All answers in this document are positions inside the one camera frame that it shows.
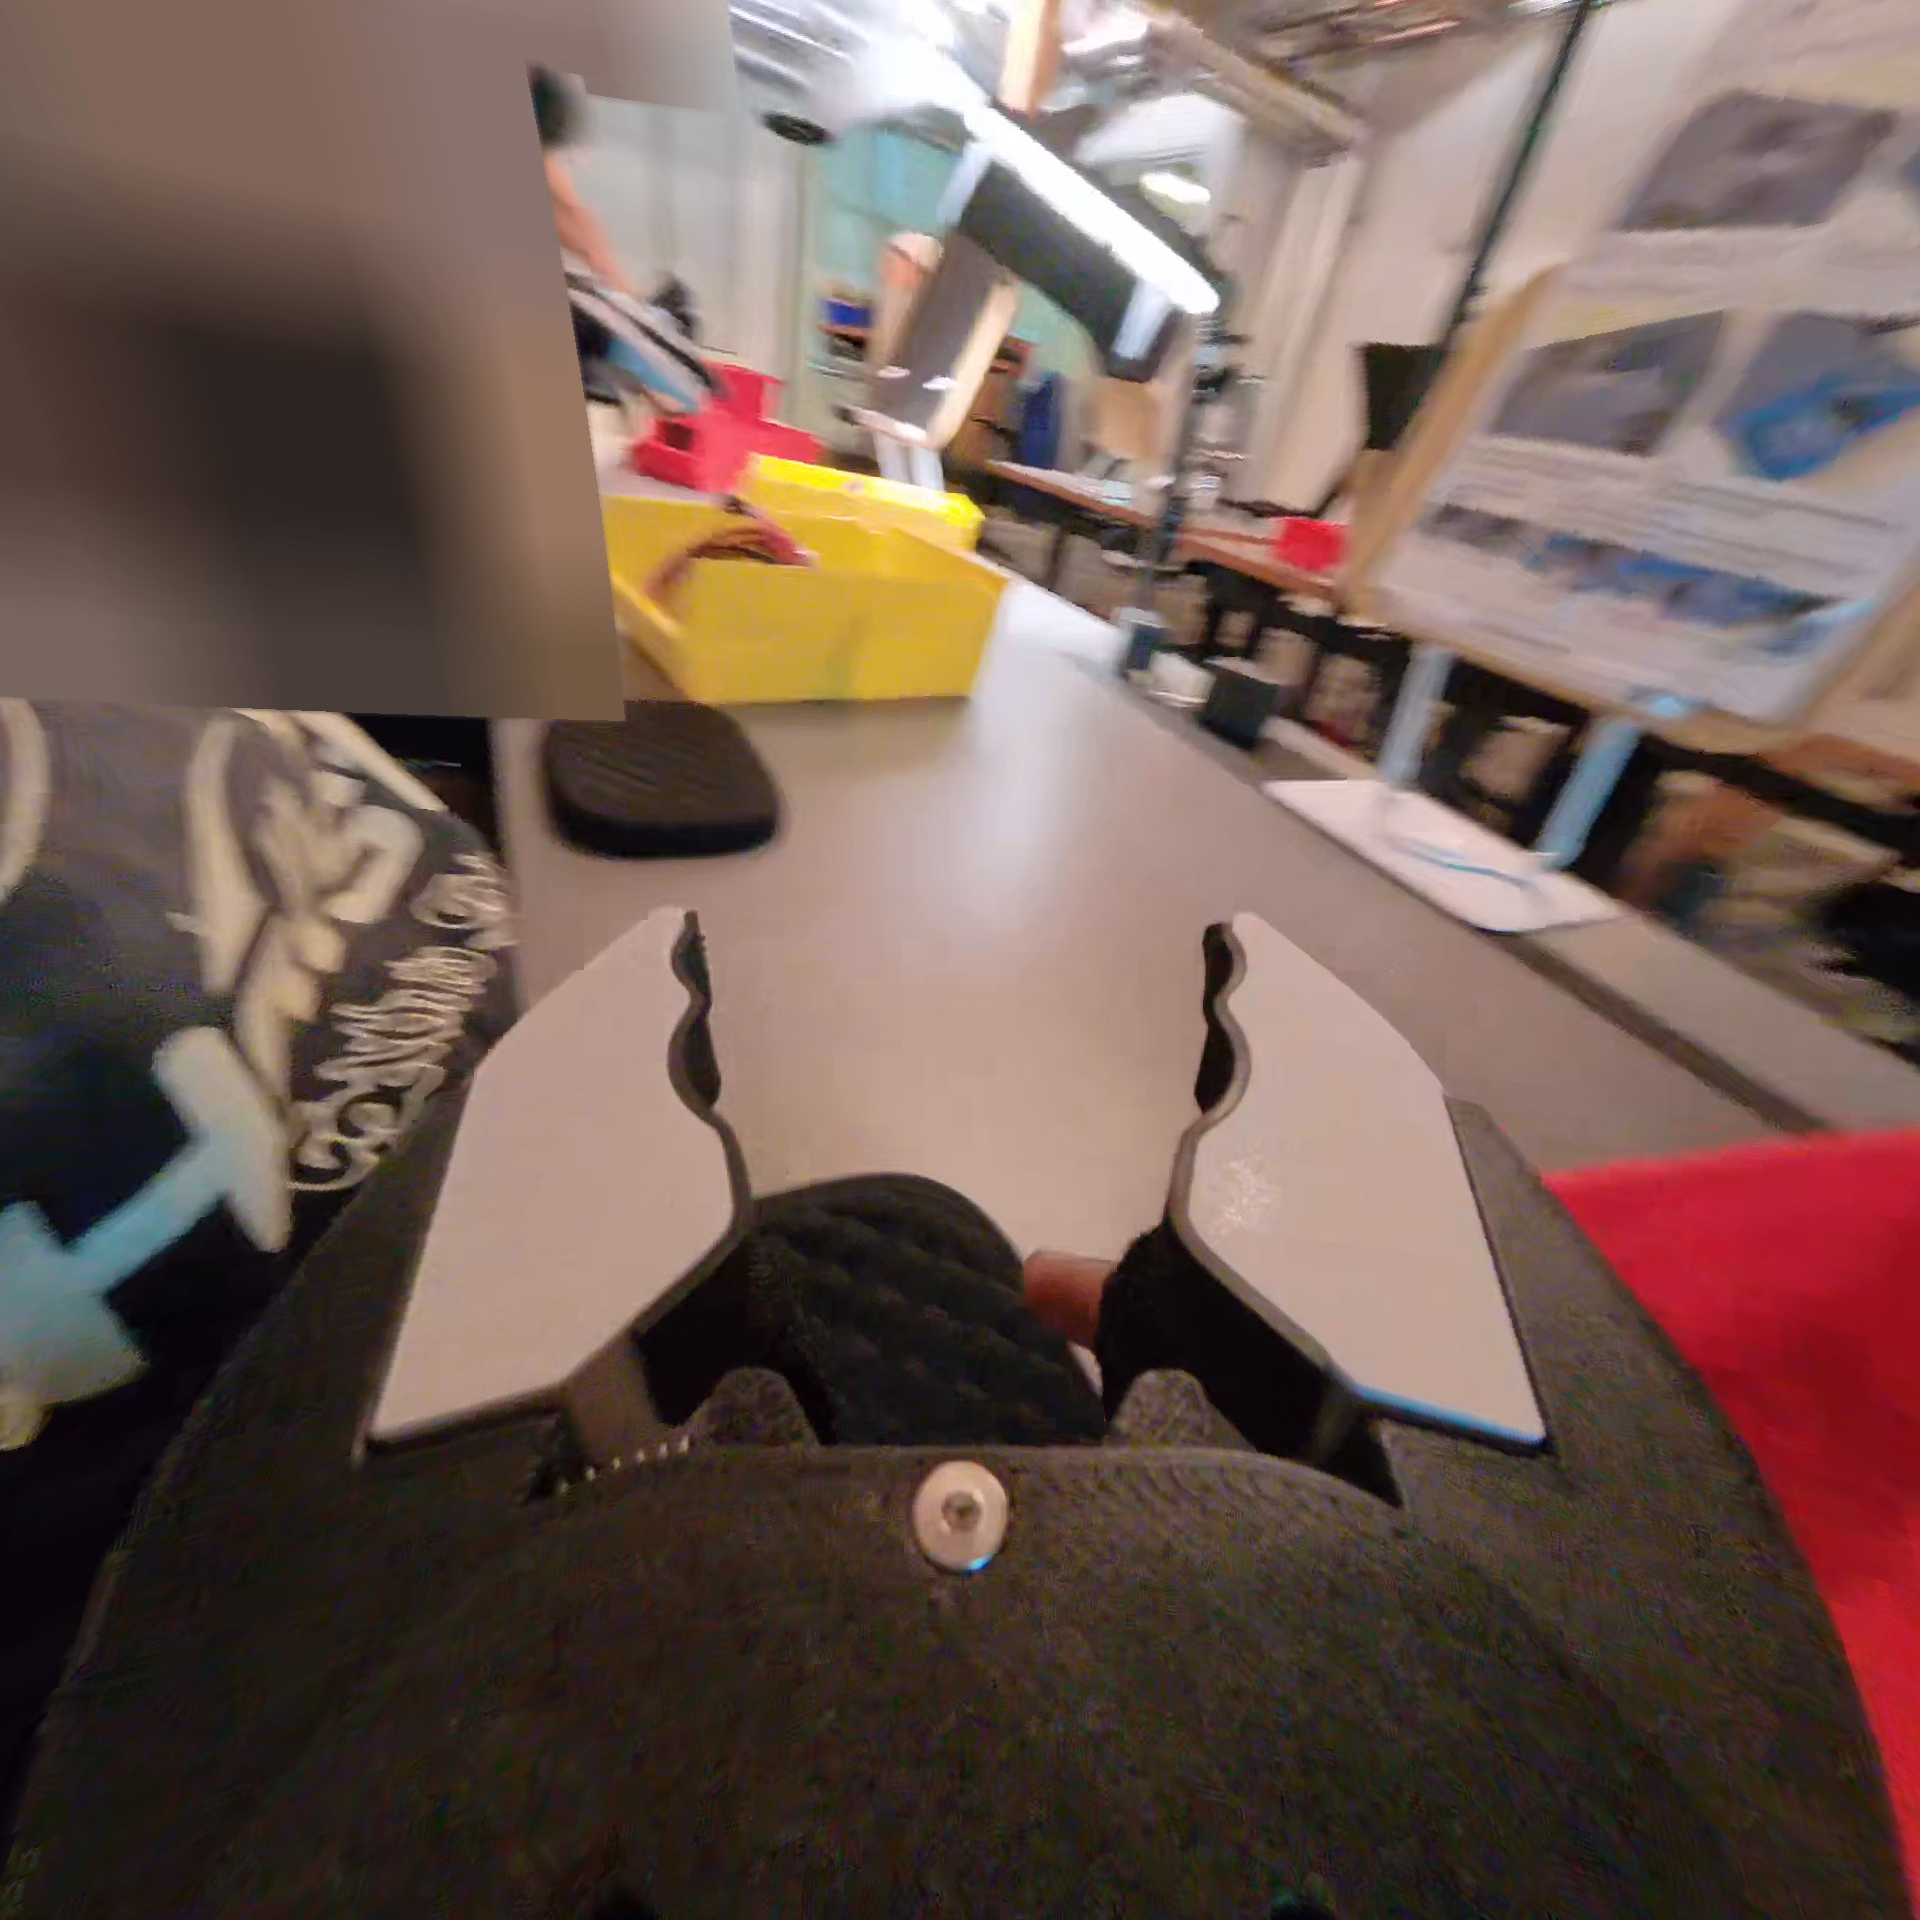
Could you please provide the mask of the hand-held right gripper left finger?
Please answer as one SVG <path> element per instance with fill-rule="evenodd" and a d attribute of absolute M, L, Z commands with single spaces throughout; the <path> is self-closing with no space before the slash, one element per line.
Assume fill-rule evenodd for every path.
<path fill-rule="evenodd" d="M 736 1250 L 748 1179 L 716 1112 L 698 914 L 642 917 L 540 996 L 470 1076 L 405 1277 L 368 1443 L 555 1416 L 650 1449 L 642 1333 Z"/>

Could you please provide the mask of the red plastic bin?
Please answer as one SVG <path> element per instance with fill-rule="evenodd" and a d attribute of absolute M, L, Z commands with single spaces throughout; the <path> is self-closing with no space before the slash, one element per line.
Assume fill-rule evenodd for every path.
<path fill-rule="evenodd" d="M 630 470 L 693 494 L 732 494 L 756 457 L 820 459 L 820 440 L 780 416 L 786 383 L 778 373 L 740 363 L 708 372 L 713 389 L 693 414 L 656 416 L 630 440 Z"/>
<path fill-rule="evenodd" d="M 1836 1622 L 1918 1883 L 1918 1129 L 1549 1190 L 1715 1394 Z"/>

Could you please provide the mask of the white poster stand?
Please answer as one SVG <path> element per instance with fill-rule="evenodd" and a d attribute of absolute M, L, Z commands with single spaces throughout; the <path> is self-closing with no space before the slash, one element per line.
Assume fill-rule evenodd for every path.
<path fill-rule="evenodd" d="M 1572 866 L 1615 797 L 1646 722 L 1673 716 L 1676 709 L 1658 699 L 1652 709 L 1600 714 L 1549 806 L 1546 824 L 1518 844 L 1418 789 L 1425 732 L 1452 666 L 1449 650 L 1413 650 L 1368 776 L 1270 780 L 1263 794 L 1459 926 L 1535 939 L 1616 920 L 1623 904 L 1573 876 Z"/>

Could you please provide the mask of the black pole with disc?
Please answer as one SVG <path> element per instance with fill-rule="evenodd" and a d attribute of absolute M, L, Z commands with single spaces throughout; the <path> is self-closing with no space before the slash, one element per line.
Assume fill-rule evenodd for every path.
<path fill-rule="evenodd" d="M 1519 130 L 1513 133 L 1512 150 L 1496 177 L 1496 187 L 1490 190 L 1490 200 L 1480 217 L 1475 254 L 1459 279 L 1452 312 L 1436 330 L 1436 339 L 1418 346 L 1368 342 L 1360 347 L 1365 450 L 1388 453 L 1400 444 L 1405 427 L 1419 410 L 1419 402 L 1432 390 L 1432 383 L 1442 372 L 1452 347 L 1459 342 L 1466 323 L 1476 316 L 1490 279 L 1493 257 L 1509 224 L 1513 222 L 1523 187 L 1535 174 L 1536 157 L 1543 154 L 1549 129 L 1555 123 L 1565 76 L 1578 59 L 1580 39 L 1586 36 L 1596 10 L 1600 2 L 1559 6 L 1565 26 L 1558 30 L 1555 52 L 1528 96 Z"/>

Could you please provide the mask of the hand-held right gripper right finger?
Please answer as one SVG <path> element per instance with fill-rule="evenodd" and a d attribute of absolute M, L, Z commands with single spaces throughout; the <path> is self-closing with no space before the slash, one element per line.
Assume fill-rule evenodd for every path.
<path fill-rule="evenodd" d="M 1166 1226 L 1315 1370 L 1306 1457 L 1363 1420 L 1539 1454 L 1549 1420 L 1459 1123 L 1419 1052 L 1240 912 L 1203 937 L 1203 1067 Z"/>

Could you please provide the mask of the person's dark printed shirt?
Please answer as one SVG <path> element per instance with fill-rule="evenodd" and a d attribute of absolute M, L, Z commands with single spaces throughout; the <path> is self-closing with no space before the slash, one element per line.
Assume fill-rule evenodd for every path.
<path fill-rule="evenodd" d="M 2 1826 L 132 1509 L 518 1016 L 486 722 L 2 699 Z"/>

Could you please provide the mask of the yellow plastic bin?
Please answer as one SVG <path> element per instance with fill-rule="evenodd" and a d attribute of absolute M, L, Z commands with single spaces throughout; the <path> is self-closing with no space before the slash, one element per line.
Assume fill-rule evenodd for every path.
<path fill-rule="evenodd" d="M 608 494 L 613 613 L 702 706 L 965 699 L 1008 580 L 975 554 L 742 500 Z"/>
<path fill-rule="evenodd" d="M 955 554 L 978 554 L 982 512 L 965 497 L 838 464 L 755 453 L 735 497 L 772 516 L 843 516 L 870 532 L 906 532 Z"/>

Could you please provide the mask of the studio light panel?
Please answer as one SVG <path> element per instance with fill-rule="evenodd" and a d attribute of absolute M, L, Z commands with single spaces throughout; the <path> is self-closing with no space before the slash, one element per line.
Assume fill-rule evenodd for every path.
<path fill-rule="evenodd" d="M 1038 292 L 1092 342 L 1105 376 L 1152 380 L 1182 324 L 1220 316 L 1218 273 L 1152 209 L 1092 180 L 1020 117 L 970 93 L 958 109 L 962 149 L 945 180 L 935 262 L 879 347 L 873 384 L 945 390 L 979 320 Z"/>

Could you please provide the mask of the instruction poster board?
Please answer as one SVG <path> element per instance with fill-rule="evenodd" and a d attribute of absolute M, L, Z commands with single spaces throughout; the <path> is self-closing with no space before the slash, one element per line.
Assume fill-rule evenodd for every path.
<path fill-rule="evenodd" d="M 1379 619 L 1608 706 L 1810 709 L 1918 580 L 1918 6 L 1742 2 L 1475 352 Z"/>

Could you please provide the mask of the person's right hand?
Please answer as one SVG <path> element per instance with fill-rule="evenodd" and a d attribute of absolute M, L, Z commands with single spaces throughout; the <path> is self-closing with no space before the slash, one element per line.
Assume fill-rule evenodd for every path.
<path fill-rule="evenodd" d="M 1135 1236 L 1116 1259 L 1035 1250 L 1022 1262 L 1025 1304 L 1049 1330 L 1092 1354 L 1103 1383 L 1178 1364 L 1185 1349 L 1180 1246 L 1162 1226 Z"/>

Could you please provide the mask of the wooden desk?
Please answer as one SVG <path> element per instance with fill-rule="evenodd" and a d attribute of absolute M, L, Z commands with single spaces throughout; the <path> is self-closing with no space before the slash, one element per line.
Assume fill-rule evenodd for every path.
<path fill-rule="evenodd" d="M 1068 554 L 1075 543 L 1096 546 L 1132 562 L 1146 562 L 1159 532 L 1159 497 L 1135 500 L 1129 487 L 1095 482 L 1058 467 L 988 459 L 975 476 L 979 502 L 1005 509 L 1022 522 L 1046 529 L 1046 547 L 1035 583 L 1066 597 Z M 1166 583 L 1195 577 L 1206 590 L 1203 639 L 1220 633 L 1232 613 L 1252 616 L 1252 633 L 1279 624 L 1282 604 L 1306 604 L 1342 613 L 1349 593 L 1330 574 L 1285 562 L 1270 536 L 1246 529 L 1218 529 L 1206 520 L 1182 520 L 1180 533 L 1159 556 L 1156 577 Z"/>

